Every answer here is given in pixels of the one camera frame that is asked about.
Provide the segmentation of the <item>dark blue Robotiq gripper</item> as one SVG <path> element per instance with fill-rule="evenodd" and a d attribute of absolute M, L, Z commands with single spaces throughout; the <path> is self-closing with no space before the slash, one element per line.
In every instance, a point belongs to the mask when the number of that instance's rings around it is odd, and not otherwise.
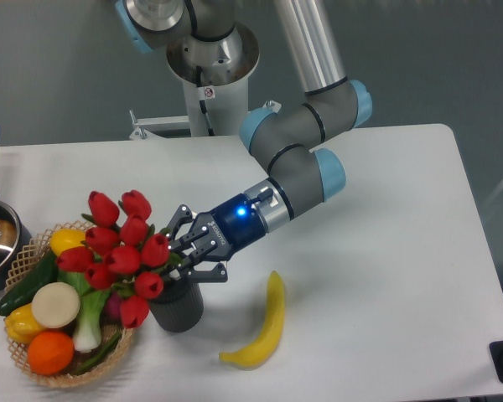
<path fill-rule="evenodd" d="M 223 263 L 267 233 L 258 206 L 268 199 L 235 196 L 199 214 L 185 204 L 178 206 L 166 234 L 169 250 L 181 258 L 174 268 L 193 283 L 227 282 Z M 209 271 L 197 271 L 195 267 L 204 261 L 217 264 Z"/>

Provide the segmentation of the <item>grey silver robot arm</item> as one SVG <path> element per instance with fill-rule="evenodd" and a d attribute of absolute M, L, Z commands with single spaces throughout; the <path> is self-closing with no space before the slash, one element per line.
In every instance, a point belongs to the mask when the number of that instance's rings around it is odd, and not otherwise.
<path fill-rule="evenodd" d="M 260 183 L 212 210 L 181 206 L 169 222 L 177 281 L 223 282 L 225 262 L 264 235 L 335 196 L 345 170 L 324 143 L 372 113 L 366 87 L 349 80 L 320 1 L 277 1 L 288 47 L 306 96 L 290 112 L 248 107 L 248 79 L 259 60 L 253 32 L 232 1 L 119 1 L 117 14 L 143 53 L 165 49 L 181 81 L 195 137 L 238 135 L 266 172 Z"/>

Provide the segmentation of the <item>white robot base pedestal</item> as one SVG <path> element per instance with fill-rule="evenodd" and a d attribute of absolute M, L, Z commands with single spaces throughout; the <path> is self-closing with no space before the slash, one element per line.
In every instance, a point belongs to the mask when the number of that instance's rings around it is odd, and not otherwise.
<path fill-rule="evenodd" d="M 248 79 L 227 85 L 182 81 L 192 137 L 231 136 L 239 132 L 248 113 Z"/>

